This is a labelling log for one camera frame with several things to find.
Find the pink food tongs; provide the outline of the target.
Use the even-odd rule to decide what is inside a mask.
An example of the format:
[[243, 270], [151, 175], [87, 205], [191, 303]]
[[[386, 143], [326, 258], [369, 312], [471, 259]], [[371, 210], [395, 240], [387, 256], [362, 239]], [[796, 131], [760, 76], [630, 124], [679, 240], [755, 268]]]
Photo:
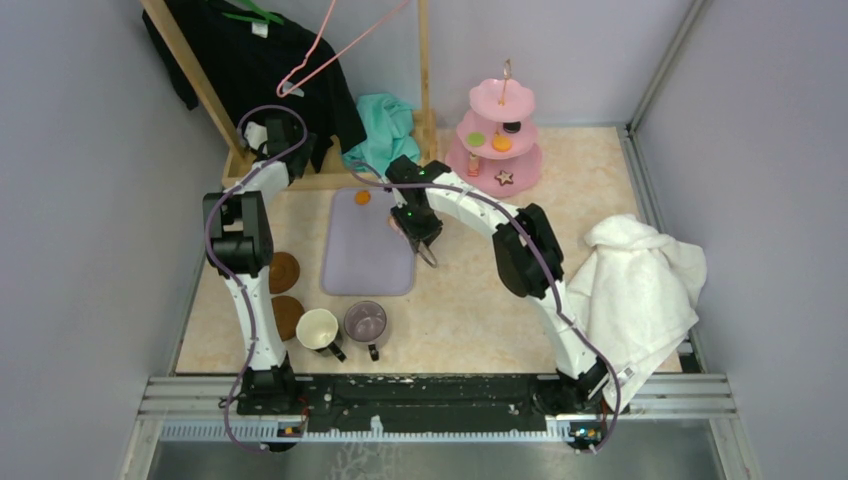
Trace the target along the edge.
[[393, 231], [395, 231], [408, 243], [412, 252], [420, 259], [422, 259], [426, 265], [433, 269], [436, 269], [438, 267], [438, 260], [435, 254], [430, 249], [430, 247], [424, 242], [416, 243], [415, 241], [413, 241], [401, 228], [400, 224], [394, 216], [388, 217], [388, 225]]

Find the red striped cake piece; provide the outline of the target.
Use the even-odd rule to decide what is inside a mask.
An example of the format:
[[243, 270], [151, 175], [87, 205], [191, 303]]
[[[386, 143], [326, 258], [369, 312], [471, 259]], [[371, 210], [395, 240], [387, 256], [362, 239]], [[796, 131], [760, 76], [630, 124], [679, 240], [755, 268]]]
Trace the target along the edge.
[[467, 161], [467, 175], [469, 177], [478, 177], [480, 173], [480, 157], [470, 152]]

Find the star-shaped iced cookie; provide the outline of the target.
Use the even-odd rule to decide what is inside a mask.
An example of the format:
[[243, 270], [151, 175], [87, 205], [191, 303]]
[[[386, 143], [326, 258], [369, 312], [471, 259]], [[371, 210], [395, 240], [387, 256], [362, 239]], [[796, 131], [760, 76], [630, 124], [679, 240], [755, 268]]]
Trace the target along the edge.
[[495, 176], [495, 180], [501, 187], [514, 184], [514, 174], [506, 170], [500, 170]]

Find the green round cookie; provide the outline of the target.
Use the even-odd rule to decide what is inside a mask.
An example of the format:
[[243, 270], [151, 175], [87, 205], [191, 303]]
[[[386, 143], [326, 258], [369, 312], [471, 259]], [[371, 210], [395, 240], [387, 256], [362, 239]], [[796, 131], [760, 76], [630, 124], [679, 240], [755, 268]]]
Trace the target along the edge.
[[465, 137], [466, 143], [469, 147], [479, 148], [486, 144], [486, 136], [481, 132], [471, 132]]

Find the orange waffle round cookie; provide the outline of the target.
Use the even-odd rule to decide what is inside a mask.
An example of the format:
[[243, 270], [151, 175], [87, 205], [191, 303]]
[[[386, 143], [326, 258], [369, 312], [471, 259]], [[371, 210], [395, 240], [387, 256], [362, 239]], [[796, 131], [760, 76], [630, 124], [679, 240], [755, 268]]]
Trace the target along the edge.
[[512, 148], [512, 142], [506, 136], [495, 135], [492, 139], [491, 146], [496, 152], [508, 152]]

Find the black sandwich cookie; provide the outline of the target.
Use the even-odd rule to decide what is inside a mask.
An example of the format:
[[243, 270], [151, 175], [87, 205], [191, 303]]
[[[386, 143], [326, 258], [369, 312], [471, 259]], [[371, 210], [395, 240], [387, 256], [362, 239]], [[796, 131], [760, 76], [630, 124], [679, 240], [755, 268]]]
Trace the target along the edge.
[[502, 124], [502, 129], [506, 134], [517, 134], [522, 128], [522, 123], [520, 121], [517, 122], [505, 122]]

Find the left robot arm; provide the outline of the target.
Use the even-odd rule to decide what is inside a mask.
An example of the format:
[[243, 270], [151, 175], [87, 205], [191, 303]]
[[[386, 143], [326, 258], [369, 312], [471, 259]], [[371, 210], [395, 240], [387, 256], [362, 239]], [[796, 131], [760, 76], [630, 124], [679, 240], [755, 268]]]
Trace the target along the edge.
[[311, 137], [298, 113], [277, 105], [269, 109], [274, 119], [296, 125], [299, 136], [288, 140], [268, 132], [258, 149], [262, 159], [232, 186], [202, 200], [205, 254], [234, 302], [245, 351], [223, 408], [244, 416], [287, 414], [300, 399], [270, 294], [274, 243], [267, 205], [303, 176], [309, 157], [298, 152]]

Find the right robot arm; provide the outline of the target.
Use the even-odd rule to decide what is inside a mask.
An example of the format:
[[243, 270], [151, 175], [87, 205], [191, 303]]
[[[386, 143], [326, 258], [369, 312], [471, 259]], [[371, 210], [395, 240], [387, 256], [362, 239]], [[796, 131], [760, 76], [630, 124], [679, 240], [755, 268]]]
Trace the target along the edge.
[[564, 254], [544, 210], [537, 204], [515, 207], [465, 182], [447, 165], [420, 166], [401, 156], [388, 167], [384, 187], [396, 205], [394, 223], [414, 253], [431, 267], [431, 246], [440, 236], [439, 214], [452, 216], [491, 241], [501, 283], [531, 302], [549, 339], [565, 408], [588, 412], [600, 402], [610, 373], [567, 305]]

